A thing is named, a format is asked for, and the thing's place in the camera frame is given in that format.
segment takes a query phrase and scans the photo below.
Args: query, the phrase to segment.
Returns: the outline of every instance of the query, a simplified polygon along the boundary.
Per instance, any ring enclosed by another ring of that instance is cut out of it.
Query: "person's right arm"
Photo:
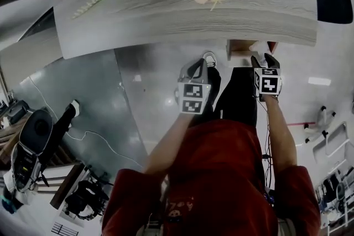
[[[278,100],[271,96],[264,100],[275,174],[275,211],[279,218],[292,220],[297,235],[317,236],[321,217],[311,178],[305,167],[297,166],[295,142]]]

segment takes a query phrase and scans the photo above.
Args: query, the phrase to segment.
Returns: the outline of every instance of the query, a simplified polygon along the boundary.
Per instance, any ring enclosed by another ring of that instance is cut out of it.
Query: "shoe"
[[[203,58],[206,61],[207,67],[214,67],[216,68],[216,56],[213,52],[207,51],[203,54]]]

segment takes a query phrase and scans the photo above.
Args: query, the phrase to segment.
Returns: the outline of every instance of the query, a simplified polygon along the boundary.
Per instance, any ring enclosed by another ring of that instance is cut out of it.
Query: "white cable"
[[[30,76],[29,76],[29,79],[31,80],[33,86],[34,86],[34,87],[37,89],[37,91],[39,92],[40,96],[42,96],[42,99],[43,99],[45,105],[48,106],[48,108],[52,111],[52,113],[54,114],[56,120],[58,121],[58,117],[56,116],[54,110],[50,107],[50,105],[48,104],[48,102],[45,100],[45,98],[44,98],[42,92],[40,91],[40,89],[38,89],[38,87],[37,87],[36,84],[33,82],[32,78],[31,78]],[[128,156],[119,154],[119,153],[117,153],[115,150],[113,150],[112,147],[111,147],[111,145],[109,144],[109,142],[108,142],[104,137],[102,137],[99,133],[96,133],[96,132],[93,132],[93,131],[85,131],[84,136],[83,136],[81,139],[78,139],[78,138],[74,138],[73,136],[71,136],[68,132],[65,132],[65,134],[68,135],[71,139],[78,140],[78,141],[82,141],[82,140],[85,138],[85,136],[86,136],[87,133],[91,133],[91,134],[94,134],[94,135],[99,136],[102,140],[104,140],[104,141],[106,142],[106,144],[108,145],[108,147],[110,148],[110,150],[111,150],[112,152],[114,152],[116,155],[119,155],[119,156],[121,156],[121,157],[123,157],[123,158],[125,158],[125,159],[128,159],[128,160],[134,162],[134,163],[137,164],[138,166],[143,167],[141,164],[137,163],[134,159],[132,159],[132,158],[130,158],[130,157],[128,157]]]

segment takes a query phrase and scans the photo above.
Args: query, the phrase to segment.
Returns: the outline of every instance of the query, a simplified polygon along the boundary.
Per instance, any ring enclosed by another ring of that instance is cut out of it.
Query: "maroon t-shirt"
[[[275,177],[275,207],[264,198],[262,151],[254,127],[215,120],[190,128],[169,170],[164,236],[277,235],[278,219],[297,235],[317,236],[320,212],[306,168]],[[103,218],[103,236],[135,236],[159,204],[154,176],[118,172]]]

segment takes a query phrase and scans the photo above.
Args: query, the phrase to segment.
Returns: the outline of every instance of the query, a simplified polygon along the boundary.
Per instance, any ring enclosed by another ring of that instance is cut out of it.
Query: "white floor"
[[[118,49],[117,59],[129,104],[148,153],[178,115],[173,91],[181,67],[212,50],[222,77],[221,91],[232,69],[227,67],[226,42],[181,41]],[[319,22],[316,46],[279,43],[274,56],[282,67],[283,88],[279,103],[287,123],[314,122],[322,105],[337,113],[329,132],[341,122],[348,125],[354,143],[354,23],[338,25]],[[309,77],[331,80],[329,86],[311,85]],[[257,131],[262,148],[266,139],[265,111],[258,107]],[[328,168],[317,164],[313,147],[322,139],[305,144],[303,126],[290,126],[298,150],[298,163],[308,168],[314,185],[324,179]]]

